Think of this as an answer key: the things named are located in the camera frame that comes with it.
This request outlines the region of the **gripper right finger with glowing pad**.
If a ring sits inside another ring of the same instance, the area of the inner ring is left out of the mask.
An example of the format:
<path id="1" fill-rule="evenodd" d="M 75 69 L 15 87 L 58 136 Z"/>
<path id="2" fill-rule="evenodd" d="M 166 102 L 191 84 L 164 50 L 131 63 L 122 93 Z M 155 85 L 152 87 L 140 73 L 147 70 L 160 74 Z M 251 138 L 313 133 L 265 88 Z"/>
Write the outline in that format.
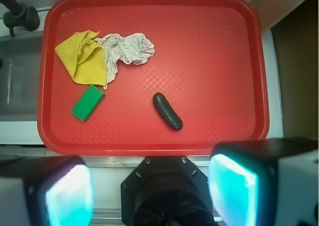
<path id="1" fill-rule="evenodd" d="M 316 226 L 319 142 L 272 138 L 218 143 L 209 161 L 208 187 L 228 226 Z"/>

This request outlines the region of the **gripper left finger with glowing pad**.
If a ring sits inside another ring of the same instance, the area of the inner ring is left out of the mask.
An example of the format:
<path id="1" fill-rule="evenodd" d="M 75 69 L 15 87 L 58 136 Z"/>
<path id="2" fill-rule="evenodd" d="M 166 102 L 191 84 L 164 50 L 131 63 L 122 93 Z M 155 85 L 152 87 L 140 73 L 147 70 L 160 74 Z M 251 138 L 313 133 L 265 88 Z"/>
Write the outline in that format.
<path id="1" fill-rule="evenodd" d="M 88 226 L 93 208 L 93 175 L 81 157 L 1 160 L 2 226 Z"/>

